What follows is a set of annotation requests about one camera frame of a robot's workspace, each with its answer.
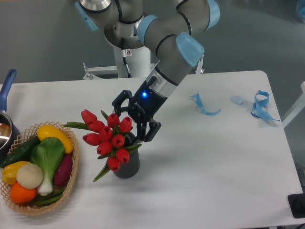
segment yellow bell pepper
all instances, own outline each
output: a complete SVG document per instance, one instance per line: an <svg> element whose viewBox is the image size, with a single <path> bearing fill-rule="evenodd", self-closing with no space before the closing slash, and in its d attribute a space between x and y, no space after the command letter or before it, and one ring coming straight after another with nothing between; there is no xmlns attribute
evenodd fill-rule
<svg viewBox="0 0 305 229"><path fill-rule="evenodd" d="M64 132L52 125L41 126L37 131L37 136L40 141L47 137L56 137L62 142L63 146L65 147L66 154L69 154L73 151L73 144L71 140L64 134Z"/></svg>
<svg viewBox="0 0 305 229"><path fill-rule="evenodd" d="M10 184L10 185L14 185L17 183L17 172L18 170L26 165L29 164L28 161L19 161L13 164L10 164L8 166L5 166L4 169L2 170L2 181L4 183Z"/></svg>

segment wicker basket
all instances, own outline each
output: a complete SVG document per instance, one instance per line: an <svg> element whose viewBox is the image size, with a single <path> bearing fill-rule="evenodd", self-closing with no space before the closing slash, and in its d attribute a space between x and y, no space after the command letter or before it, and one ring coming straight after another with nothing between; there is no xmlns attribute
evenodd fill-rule
<svg viewBox="0 0 305 229"><path fill-rule="evenodd" d="M12 200L10 199L10 188L12 185L5 184L2 181L0 182L1 195L3 196L3 199L5 200L5 203L9 206L9 208L13 209L15 212L19 212L23 215L28 215L28 216L39 215L39 214L43 214L48 211L51 211L51 210L55 209L56 207L58 207L68 197L68 195L70 194L71 189L74 185L75 179L76 179L77 170L78 170L78 166L79 166L79 160L80 160L78 140L77 140L75 134L73 133L73 131L69 128L62 126L60 123L54 123L54 122L40 123L40 124L31 126L29 129L26 129L24 132L21 133L21 135L19 135L17 137L17 140L14 141L14 144L11 146L9 153L12 152L15 148L17 148L20 144L25 142L27 139L30 139L30 138L36 136L37 130L42 125L55 126L56 128L60 129L70 138L70 140L72 141L73 146L74 146L74 150L72 152L73 166L72 166L70 180L69 180L67 186L65 187L62 197L55 203L48 205L48 206L44 206L44 207L36 207L33 204L29 204L28 206L14 204L12 202Z"/></svg>

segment tulip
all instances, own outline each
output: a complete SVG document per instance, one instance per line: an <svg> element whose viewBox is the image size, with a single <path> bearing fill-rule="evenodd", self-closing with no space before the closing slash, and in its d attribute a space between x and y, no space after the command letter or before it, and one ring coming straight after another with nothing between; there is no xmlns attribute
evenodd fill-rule
<svg viewBox="0 0 305 229"><path fill-rule="evenodd" d="M111 156L107 159L107 166L112 171L117 171L120 168L120 162L115 157Z"/></svg>
<svg viewBox="0 0 305 229"><path fill-rule="evenodd" d="M119 125L120 131L123 133L127 133L131 131L132 129L132 119L130 117L125 117L123 120L120 122Z"/></svg>
<svg viewBox="0 0 305 229"><path fill-rule="evenodd" d="M105 124L102 121L95 120L88 125L88 128L93 132L99 133L104 126Z"/></svg>
<svg viewBox="0 0 305 229"><path fill-rule="evenodd" d="M120 124L118 115L116 115L115 113L112 113L111 115L109 115L107 118L107 124L112 129L115 127L116 124L117 125Z"/></svg>
<svg viewBox="0 0 305 229"><path fill-rule="evenodd" d="M119 149L116 152L115 157L122 163L127 163L130 159L130 155L127 149Z"/></svg>
<svg viewBox="0 0 305 229"><path fill-rule="evenodd" d="M104 126L99 132L99 138L101 141L109 141L112 138L112 130L109 126Z"/></svg>
<svg viewBox="0 0 305 229"><path fill-rule="evenodd" d="M102 142L96 149L96 152L100 155L109 154L112 151L112 144L109 141Z"/></svg>
<svg viewBox="0 0 305 229"><path fill-rule="evenodd" d="M97 116L86 109L81 112L81 117L86 125L89 125L90 123L97 120Z"/></svg>
<svg viewBox="0 0 305 229"><path fill-rule="evenodd" d="M87 144L92 145L92 146L98 146L101 143L99 135L95 134L95 133L87 134L87 135L83 136L82 139Z"/></svg>
<svg viewBox="0 0 305 229"><path fill-rule="evenodd" d="M123 135L116 135L113 136L113 138L111 139L111 144L115 147L115 148L121 148L125 143L125 139Z"/></svg>

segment blue cable tie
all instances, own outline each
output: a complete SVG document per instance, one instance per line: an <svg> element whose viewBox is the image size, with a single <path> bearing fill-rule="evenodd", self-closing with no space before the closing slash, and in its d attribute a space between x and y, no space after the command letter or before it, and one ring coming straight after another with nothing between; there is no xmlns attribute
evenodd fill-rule
<svg viewBox="0 0 305 229"><path fill-rule="evenodd" d="M206 111L205 107L203 106L203 103L201 102L201 98L198 93L192 95L191 97L195 100L197 106L201 109L202 113L205 115L217 115L221 110L221 109L219 109L216 112L208 112L208 111Z"/></svg>
<svg viewBox="0 0 305 229"><path fill-rule="evenodd" d="M266 98L263 100L258 100L257 96L258 95L263 95ZM261 118L261 119L269 119L269 120L274 120L274 121L280 121L280 120L276 120L274 118L271 117L271 115L268 113L268 109L267 109L267 103L269 102L269 93L268 92L262 92L261 90L259 90L256 94L255 94L255 103L253 104L252 107L252 111L251 114L255 117L255 118Z"/></svg>

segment orange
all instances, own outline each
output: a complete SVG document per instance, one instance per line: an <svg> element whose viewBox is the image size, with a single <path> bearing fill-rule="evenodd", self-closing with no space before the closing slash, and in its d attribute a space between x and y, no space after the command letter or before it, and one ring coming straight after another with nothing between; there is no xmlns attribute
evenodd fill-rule
<svg viewBox="0 0 305 229"><path fill-rule="evenodd" d="M35 198L37 189L27 189L19 183L14 184L10 189L10 198L15 204L23 204Z"/></svg>

